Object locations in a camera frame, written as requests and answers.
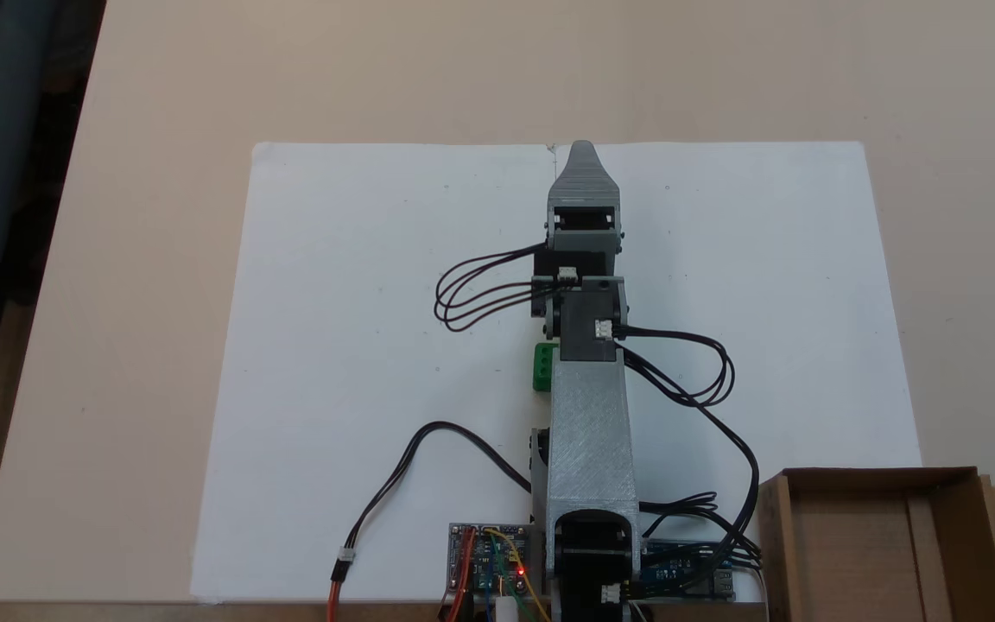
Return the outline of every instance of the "cardboard box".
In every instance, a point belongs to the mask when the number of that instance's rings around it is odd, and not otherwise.
[[[995,621],[995,486],[976,468],[786,469],[758,524],[771,621]]]

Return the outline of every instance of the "green wire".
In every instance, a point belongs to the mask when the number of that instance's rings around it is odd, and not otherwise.
[[[498,545],[498,539],[497,539],[497,537],[493,536],[493,535],[490,535],[490,541],[491,541],[491,543],[493,543],[493,548],[494,548],[493,555],[494,555],[494,558],[497,559],[497,564],[498,564],[497,565],[497,571],[501,572],[501,575],[504,576],[506,583],[512,583],[512,581],[509,581],[509,571],[505,570],[505,558],[503,558],[501,555],[498,555],[498,553],[497,553],[498,552],[498,546],[497,546]],[[530,619],[530,621],[532,621],[532,622],[536,622],[536,616],[533,615],[532,611],[530,611],[529,608],[524,605],[524,601],[521,600],[521,597],[518,597],[517,590],[515,588],[509,591],[509,595],[510,595],[510,597],[513,597],[513,600],[515,600],[517,602],[517,606],[521,607],[521,612],[524,613],[525,617],[528,618],[528,619]]]

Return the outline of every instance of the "orange wire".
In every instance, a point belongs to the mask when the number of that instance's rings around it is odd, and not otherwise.
[[[463,606],[463,593],[466,590],[467,571],[471,567],[471,551],[474,551],[475,535],[473,527],[467,527],[467,529],[470,529],[471,532],[463,539],[463,559],[459,563],[462,566],[459,570],[459,584],[455,586],[455,600],[451,601],[451,611],[447,614],[447,622],[455,622],[455,617],[459,615],[459,608]]]
[[[340,600],[340,583],[333,581],[328,590],[328,606],[325,609],[325,622],[336,622],[336,605]]]

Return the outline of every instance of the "white paper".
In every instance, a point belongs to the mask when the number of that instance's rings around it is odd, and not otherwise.
[[[541,145],[262,144],[237,284],[191,591],[323,600],[337,549],[425,422],[466,425],[528,475],[540,320],[511,308],[452,334],[431,315],[451,265],[544,239],[566,150]],[[738,367],[715,413],[762,477],[794,466],[919,466],[889,280],[861,145],[599,145],[621,189],[617,261],[633,326],[714,336]],[[490,282],[528,280],[530,260]],[[628,346],[701,387],[698,346]],[[719,492],[743,457],[699,413],[628,377],[640,499]],[[447,524],[524,523],[529,495],[449,433],[421,445],[360,535],[345,601],[434,601]],[[646,517],[648,523],[653,517]],[[657,536],[718,538],[668,520]],[[740,600],[759,600],[738,575]]]

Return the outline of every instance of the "beige table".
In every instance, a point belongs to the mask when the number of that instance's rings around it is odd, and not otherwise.
[[[0,599],[190,598],[252,145],[575,138],[865,142],[924,460],[995,476],[995,1],[110,0]]]

